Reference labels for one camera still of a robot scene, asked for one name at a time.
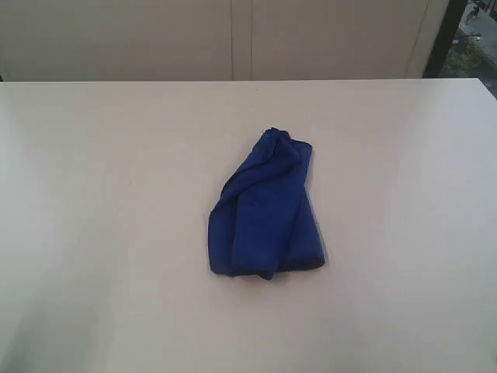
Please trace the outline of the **blue towel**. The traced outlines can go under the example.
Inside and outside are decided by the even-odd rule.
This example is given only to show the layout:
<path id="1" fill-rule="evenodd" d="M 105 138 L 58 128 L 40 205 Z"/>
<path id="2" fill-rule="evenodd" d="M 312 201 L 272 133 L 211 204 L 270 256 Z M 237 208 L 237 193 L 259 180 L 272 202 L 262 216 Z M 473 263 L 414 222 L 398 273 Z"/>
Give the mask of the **blue towel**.
<path id="1" fill-rule="evenodd" d="M 208 221 L 215 274 L 257 275 L 313 270 L 325 251 L 306 191 L 312 147 L 288 132 L 266 130 L 223 186 Z"/>

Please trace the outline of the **black window frame post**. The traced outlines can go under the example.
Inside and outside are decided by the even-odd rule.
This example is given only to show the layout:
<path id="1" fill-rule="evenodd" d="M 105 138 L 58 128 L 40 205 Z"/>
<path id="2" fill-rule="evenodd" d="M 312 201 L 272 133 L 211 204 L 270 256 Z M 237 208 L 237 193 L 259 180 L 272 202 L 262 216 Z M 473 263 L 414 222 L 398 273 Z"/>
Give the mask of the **black window frame post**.
<path id="1" fill-rule="evenodd" d="M 437 78 L 439 76 L 466 6 L 466 0 L 450 0 L 448 2 L 422 75 L 423 78 Z"/>

